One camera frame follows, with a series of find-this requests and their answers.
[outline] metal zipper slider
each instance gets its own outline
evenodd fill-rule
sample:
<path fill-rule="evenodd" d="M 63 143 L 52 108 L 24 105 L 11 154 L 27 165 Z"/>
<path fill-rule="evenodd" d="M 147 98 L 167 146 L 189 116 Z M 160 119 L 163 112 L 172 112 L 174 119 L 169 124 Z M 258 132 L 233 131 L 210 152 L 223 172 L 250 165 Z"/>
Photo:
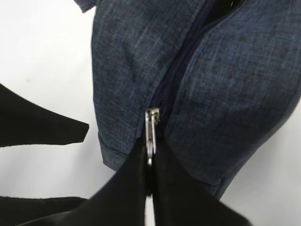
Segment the metal zipper slider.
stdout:
<path fill-rule="evenodd" d="M 151 166 L 153 154 L 156 153 L 156 132 L 155 125 L 160 121 L 160 109 L 151 108 L 145 112 L 145 132 L 146 132 L 146 148 L 147 148 L 147 164 Z"/>

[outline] navy zipper tape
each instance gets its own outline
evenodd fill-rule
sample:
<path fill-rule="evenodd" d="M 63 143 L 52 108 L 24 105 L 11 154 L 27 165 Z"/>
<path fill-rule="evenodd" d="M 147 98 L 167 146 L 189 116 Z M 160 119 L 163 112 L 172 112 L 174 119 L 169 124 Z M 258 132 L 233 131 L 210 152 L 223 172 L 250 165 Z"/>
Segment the navy zipper tape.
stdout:
<path fill-rule="evenodd" d="M 205 5 L 203 6 L 203 8 L 200 10 L 200 12 L 197 15 L 197 18 L 193 22 L 193 25 L 184 40 L 184 43 L 182 44 L 182 47 L 181 47 L 176 59 L 179 58 L 185 52 L 185 50 L 187 49 L 186 47 L 190 43 L 191 37 L 193 36 L 193 34 L 196 33 L 197 28 L 199 28 L 205 22 L 205 19 L 209 15 L 210 9 L 213 7 L 215 2 L 216 2 L 216 0 L 208 0 L 205 3 Z M 164 90 L 167 89 L 168 85 L 170 85 L 170 82 L 172 80 L 172 78 L 170 78 L 170 71 L 172 70 L 172 67 L 173 67 L 175 61 L 173 61 L 173 63 L 171 64 L 171 67 L 169 68 L 169 70 L 167 71 L 163 80 L 157 87 L 157 90 L 150 103 L 150 107 L 161 106 L 162 101 L 168 97 L 168 94 L 166 92 L 164 93 Z"/>
<path fill-rule="evenodd" d="M 209 0 L 207 3 L 205 3 L 204 7 L 197 16 L 197 19 L 193 23 L 193 26 L 189 31 L 189 34 L 187 35 L 178 56 L 171 64 L 168 72 L 159 84 L 155 95 L 152 98 L 150 107 L 160 107 L 161 121 L 157 125 L 156 129 L 158 136 L 163 136 L 188 63 L 202 41 L 205 33 L 215 27 L 220 21 L 231 15 L 231 13 L 227 13 L 221 18 L 206 24 L 206 20 L 216 2 L 217 0 Z M 234 12 L 234 10 L 242 5 L 243 2 L 244 0 L 241 0 L 239 3 L 236 2 L 235 7 L 230 12 Z"/>

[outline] denim-textured fabric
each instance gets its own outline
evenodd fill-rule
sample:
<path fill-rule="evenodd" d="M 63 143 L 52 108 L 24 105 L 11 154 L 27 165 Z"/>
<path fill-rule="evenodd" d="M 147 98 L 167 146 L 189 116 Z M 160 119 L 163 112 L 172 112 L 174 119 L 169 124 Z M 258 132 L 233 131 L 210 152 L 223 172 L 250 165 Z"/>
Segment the denim-textured fabric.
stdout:
<path fill-rule="evenodd" d="M 206 0 L 99 0 L 94 103 L 106 165 L 117 170 L 144 111 Z M 301 0 L 244 0 L 209 30 L 180 85 L 165 139 L 220 198 L 301 95 Z"/>

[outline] zipper teeth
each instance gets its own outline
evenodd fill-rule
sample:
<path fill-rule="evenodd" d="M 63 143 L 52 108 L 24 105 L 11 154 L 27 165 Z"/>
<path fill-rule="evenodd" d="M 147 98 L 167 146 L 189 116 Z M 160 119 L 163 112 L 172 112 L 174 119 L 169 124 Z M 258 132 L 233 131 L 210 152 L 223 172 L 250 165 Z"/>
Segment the zipper teeth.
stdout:
<path fill-rule="evenodd" d="M 169 70 L 167 71 L 163 80 L 159 84 L 157 90 L 158 93 L 156 91 L 156 94 L 153 96 L 150 106 L 161 108 L 160 109 L 161 119 L 162 122 L 165 124 L 166 124 L 166 117 L 169 116 L 170 114 L 168 105 L 174 105 L 173 102 L 175 101 L 176 93 L 178 92 L 178 88 L 180 86 L 181 80 L 189 64 L 190 58 L 194 53 L 195 47 L 199 45 L 199 43 L 202 41 L 202 37 L 205 35 L 205 33 L 208 30 L 212 29 L 219 22 L 223 21 L 225 18 L 232 15 L 236 11 L 236 9 L 241 7 L 241 5 L 245 2 L 245 0 L 241 0 L 231 12 L 222 16 L 218 20 L 206 24 L 204 27 L 202 27 L 202 25 L 206 22 L 206 19 L 209 16 L 216 2 L 217 0 L 208 0 L 203 6 L 203 8 L 200 10 L 195 22 L 193 23 L 189 33 L 187 34 L 184 40 L 184 43 L 179 51 L 178 56 L 172 62 Z"/>

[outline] white background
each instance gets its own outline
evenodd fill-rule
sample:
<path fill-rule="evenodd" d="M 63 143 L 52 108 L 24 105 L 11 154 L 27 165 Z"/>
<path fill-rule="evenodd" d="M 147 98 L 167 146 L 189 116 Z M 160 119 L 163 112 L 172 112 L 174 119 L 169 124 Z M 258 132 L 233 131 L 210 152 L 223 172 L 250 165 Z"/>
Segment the white background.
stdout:
<path fill-rule="evenodd" d="M 90 125 L 81 144 L 0 148 L 0 196 L 88 198 L 113 175 L 102 164 L 92 102 L 93 16 L 73 0 L 0 1 L 0 83 Z M 301 224 L 300 132 L 301 105 L 222 198 L 255 226 Z"/>

